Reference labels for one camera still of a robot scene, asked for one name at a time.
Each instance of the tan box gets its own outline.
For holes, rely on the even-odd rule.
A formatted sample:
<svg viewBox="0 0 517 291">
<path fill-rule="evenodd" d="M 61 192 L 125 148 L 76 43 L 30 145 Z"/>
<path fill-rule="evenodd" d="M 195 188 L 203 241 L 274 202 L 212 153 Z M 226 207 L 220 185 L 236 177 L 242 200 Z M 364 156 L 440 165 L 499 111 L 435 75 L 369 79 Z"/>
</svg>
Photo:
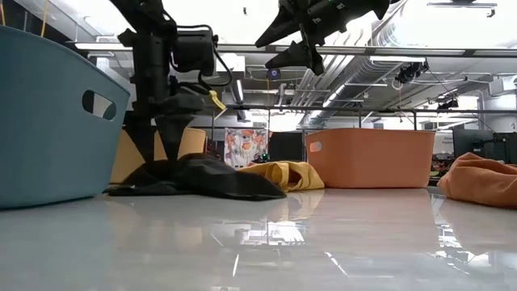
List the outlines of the tan box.
<svg viewBox="0 0 517 291">
<path fill-rule="evenodd" d="M 181 144 L 179 145 L 178 158 L 185 154 L 203 153 L 206 144 L 206 132 L 201 129 L 185 129 Z M 162 140 L 158 132 L 154 134 L 154 160 L 160 161 L 167 159 Z M 119 145 L 116 149 L 115 163 L 111 171 L 110 183 L 122 183 L 139 166 L 145 162 L 132 142 L 131 137 L 125 130 L 119 138 Z"/>
</svg>

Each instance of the orange plastic basket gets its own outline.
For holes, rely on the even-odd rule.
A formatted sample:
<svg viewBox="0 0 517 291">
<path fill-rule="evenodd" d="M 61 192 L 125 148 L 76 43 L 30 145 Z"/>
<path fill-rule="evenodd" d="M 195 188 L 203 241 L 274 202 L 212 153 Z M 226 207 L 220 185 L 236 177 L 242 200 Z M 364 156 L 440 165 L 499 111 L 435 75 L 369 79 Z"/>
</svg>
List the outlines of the orange plastic basket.
<svg viewBox="0 0 517 291">
<path fill-rule="evenodd" d="M 307 156 L 328 188 L 425 188 L 435 133 L 327 129 L 305 138 Z"/>
</svg>

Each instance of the poster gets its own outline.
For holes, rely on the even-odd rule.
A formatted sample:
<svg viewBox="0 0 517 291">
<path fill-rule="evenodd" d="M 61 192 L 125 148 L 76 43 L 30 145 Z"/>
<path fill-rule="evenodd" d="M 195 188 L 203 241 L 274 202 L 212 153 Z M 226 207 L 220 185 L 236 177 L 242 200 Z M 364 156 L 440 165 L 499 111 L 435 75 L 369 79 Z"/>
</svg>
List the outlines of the poster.
<svg viewBox="0 0 517 291">
<path fill-rule="evenodd" d="M 234 168 L 248 167 L 266 153 L 266 129 L 226 129 L 225 162 Z"/>
<path fill-rule="evenodd" d="M 433 154 L 454 153 L 454 140 L 452 133 L 436 133 Z"/>
</svg>

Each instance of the basket handle hole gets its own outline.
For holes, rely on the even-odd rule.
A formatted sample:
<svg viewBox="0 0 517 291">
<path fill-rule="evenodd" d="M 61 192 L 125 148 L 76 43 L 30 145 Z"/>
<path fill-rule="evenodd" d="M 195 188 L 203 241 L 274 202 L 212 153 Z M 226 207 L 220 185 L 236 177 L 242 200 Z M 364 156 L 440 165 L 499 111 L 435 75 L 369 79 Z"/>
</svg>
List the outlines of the basket handle hole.
<svg viewBox="0 0 517 291">
<path fill-rule="evenodd" d="M 317 141 L 317 142 L 311 143 L 310 146 L 309 146 L 309 150 L 310 150 L 311 153 L 315 153 L 315 152 L 321 151 L 322 150 L 321 142 Z"/>
<path fill-rule="evenodd" d="M 86 90 L 82 95 L 82 108 L 105 120 L 113 120 L 116 115 L 115 103 L 92 90 Z"/>
</svg>

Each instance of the black cloth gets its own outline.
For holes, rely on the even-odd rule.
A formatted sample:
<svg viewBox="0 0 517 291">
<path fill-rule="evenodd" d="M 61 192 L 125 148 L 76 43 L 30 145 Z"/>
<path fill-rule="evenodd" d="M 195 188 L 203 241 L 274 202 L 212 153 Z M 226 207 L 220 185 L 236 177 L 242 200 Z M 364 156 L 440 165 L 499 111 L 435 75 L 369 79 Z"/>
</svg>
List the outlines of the black cloth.
<svg viewBox="0 0 517 291">
<path fill-rule="evenodd" d="M 285 198 L 285 193 L 261 175 L 242 173 L 205 154 L 188 154 L 176 162 L 147 162 L 110 196 L 172 196 L 198 194 L 234 200 Z"/>
</svg>

